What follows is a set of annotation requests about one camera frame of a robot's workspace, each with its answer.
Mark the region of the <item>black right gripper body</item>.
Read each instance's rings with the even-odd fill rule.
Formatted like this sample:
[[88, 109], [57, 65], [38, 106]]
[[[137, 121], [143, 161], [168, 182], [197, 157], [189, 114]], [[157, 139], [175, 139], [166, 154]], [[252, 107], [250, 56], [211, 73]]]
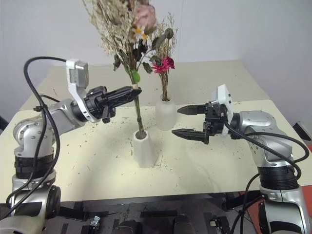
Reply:
[[224, 104], [206, 103], [205, 119], [203, 122], [204, 144], [209, 144], [209, 138], [221, 134], [226, 120], [226, 106]]

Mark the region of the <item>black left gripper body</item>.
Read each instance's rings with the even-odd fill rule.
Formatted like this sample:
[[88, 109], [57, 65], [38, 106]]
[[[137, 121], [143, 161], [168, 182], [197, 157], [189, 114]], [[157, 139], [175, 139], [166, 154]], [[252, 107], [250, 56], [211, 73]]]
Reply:
[[113, 108], [107, 98], [105, 86], [98, 86], [89, 90], [85, 98], [85, 104], [90, 114], [103, 123], [109, 123], [112, 117], [116, 116], [116, 109]]

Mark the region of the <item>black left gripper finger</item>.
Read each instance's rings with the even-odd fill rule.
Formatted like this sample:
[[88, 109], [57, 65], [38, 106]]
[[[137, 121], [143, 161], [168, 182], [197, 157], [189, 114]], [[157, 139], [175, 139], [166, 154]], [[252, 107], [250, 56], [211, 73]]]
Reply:
[[140, 87], [124, 86], [106, 94], [107, 100], [134, 100], [142, 92]]
[[130, 103], [138, 97], [138, 94], [109, 95], [108, 104], [111, 108]]

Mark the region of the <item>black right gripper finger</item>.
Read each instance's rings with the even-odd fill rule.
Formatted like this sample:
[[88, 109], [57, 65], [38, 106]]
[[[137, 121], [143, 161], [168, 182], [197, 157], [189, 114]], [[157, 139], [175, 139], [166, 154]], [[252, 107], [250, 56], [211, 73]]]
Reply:
[[184, 115], [198, 115], [198, 114], [205, 114], [206, 112], [206, 105], [201, 104], [201, 105], [187, 105], [179, 108], [177, 110], [178, 113], [184, 114]]
[[172, 134], [186, 140], [201, 141], [204, 144], [209, 144], [209, 136], [206, 136], [206, 133], [203, 131], [195, 131], [193, 129], [175, 129], [172, 130]]

